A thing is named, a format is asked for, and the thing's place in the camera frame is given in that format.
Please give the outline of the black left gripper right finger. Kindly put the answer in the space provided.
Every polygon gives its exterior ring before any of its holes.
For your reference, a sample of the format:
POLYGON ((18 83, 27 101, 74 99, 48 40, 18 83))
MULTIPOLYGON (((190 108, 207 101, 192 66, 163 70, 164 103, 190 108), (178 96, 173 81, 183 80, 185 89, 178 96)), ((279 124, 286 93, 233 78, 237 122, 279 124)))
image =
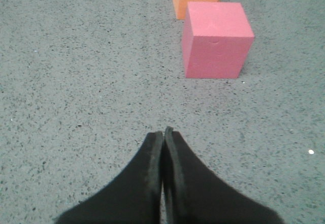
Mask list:
POLYGON ((283 223, 210 171, 179 132, 166 128, 162 152, 168 223, 283 223))

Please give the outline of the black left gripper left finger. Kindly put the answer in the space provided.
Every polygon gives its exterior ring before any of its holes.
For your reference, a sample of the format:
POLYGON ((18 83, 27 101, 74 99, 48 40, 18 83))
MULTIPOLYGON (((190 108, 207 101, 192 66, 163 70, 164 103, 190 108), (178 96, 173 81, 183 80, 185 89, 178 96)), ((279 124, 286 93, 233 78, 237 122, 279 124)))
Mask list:
POLYGON ((159 223, 163 142, 162 132, 148 133, 118 176, 57 223, 159 223))

